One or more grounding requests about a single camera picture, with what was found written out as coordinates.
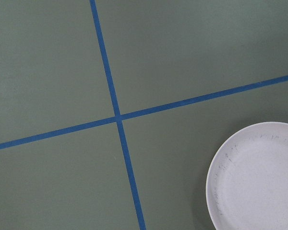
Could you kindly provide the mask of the pink plate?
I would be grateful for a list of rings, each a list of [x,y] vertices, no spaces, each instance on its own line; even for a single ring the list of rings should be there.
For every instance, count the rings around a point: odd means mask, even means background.
[[[288,230],[288,124],[258,123],[229,137],[205,193],[217,230]]]

